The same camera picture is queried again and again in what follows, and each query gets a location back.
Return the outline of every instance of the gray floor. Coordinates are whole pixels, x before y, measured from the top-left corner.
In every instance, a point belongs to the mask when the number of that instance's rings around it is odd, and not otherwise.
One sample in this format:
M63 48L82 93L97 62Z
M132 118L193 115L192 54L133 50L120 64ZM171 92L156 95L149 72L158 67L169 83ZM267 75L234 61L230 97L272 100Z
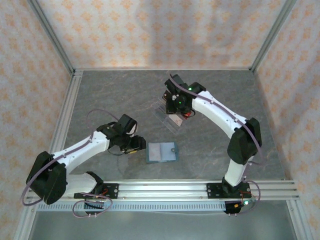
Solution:
M285 201L259 202L237 217L225 213L106 212L75 218L37 212L30 240L295 240Z
M180 70L188 84L199 82L234 112L260 121L264 167L252 166L249 179L281 179L284 171L271 135L255 78L250 71ZM93 171L104 180L121 179L221 179L229 165L229 139L213 122L200 113L182 123L173 133L155 115L155 104L166 90L164 70L85 71L79 87L65 147L90 134L86 115L92 109L105 109L120 117L127 114L138 122L137 134L147 142L176 142L179 161L146 163L146 151L114 156L102 152L77 167L72 173ZM95 112L90 122L95 128L113 121L105 113Z

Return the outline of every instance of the floral wallpaper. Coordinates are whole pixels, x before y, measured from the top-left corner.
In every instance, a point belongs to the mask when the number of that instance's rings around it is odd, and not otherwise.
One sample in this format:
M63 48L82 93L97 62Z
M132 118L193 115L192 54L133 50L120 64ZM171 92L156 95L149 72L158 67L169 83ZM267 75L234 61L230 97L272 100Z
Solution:
M298 0L257 71L274 140L320 236L320 1Z
M285 0L38 0L75 68L252 65Z
M38 153L48 150L70 80L27 0L0 1L0 239L11 240Z

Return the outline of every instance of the perforated metal strip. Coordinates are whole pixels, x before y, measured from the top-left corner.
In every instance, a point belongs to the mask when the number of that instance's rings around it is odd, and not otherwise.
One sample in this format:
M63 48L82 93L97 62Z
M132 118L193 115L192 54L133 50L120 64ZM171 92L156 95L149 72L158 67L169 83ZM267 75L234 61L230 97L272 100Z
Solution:
M38 212L70 212L72 211L74 202L61 201L51 205L40 203L38 205ZM110 204L105 202L104 207L108 207ZM84 211L93 209L85 207L84 204L79 203L76 205L76 211ZM110 211L111 212L196 212L196 211L224 211L226 205L224 201L168 201L168 202L114 202Z

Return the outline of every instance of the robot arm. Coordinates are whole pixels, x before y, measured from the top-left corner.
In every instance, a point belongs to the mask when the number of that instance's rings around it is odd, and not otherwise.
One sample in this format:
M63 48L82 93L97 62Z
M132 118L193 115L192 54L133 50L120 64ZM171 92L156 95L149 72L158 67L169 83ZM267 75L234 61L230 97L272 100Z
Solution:
M187 91L181 90L176 85L179 85ZM261 146L262 141L259 122L254 118L247 120L245 117L231 111L216 100L206 88L199 83L194 82L188 86L177 74L171 77L171 79L168 79L165 82L165 86L168 88L168 91L163 95L163 98L166 100L165 109L167 114L185 115L193 109L208 117L226 133L230 139L227 149L230 164L222 179L222 184L224 184L225 192L236 191L237 186L242 182L242 176L248 161L250 161L258 151L248 132L237 120L245 123L251 132L253 132Z
M71 147L53 154L46 151L40 153L26 180L27 185L46 204L56 202L62 195L73 196L79 192L100 194L103 180L96 174L87 172L82 175L70 175L70 172L92 156L113 146L119 146L124 154L145 149L145 139L134 136L136 129L137 122L124 114L118 122L98 127L91 136ZM41 171L48 163L51 165Z

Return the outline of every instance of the gray marble surface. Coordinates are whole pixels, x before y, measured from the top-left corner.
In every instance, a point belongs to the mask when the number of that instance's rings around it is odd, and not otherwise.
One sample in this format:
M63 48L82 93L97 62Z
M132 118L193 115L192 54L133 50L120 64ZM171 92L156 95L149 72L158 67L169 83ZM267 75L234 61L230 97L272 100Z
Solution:
M260 122L262 151L267 158L263 167L248 168L249 179L281 179L284 171L271 135L268 120L255 78L246 70L177 70L182 80L199 82L221 103L246 118ZM138 122L137 134L147 142L176 142L179 161L147 163L146 151L114 156L99 153L78 166L72 173L93 171L104 180L121 179L212 179L220 180L229 165L227 135L201 113L184 121L173 133L155 115L158 103L166 90L168 79L164 70L85 71L74 106L65 147L90 134L86 115L92 109L105 109L117 117L127 114ZM103 112L89 117L91 125L113 121Z

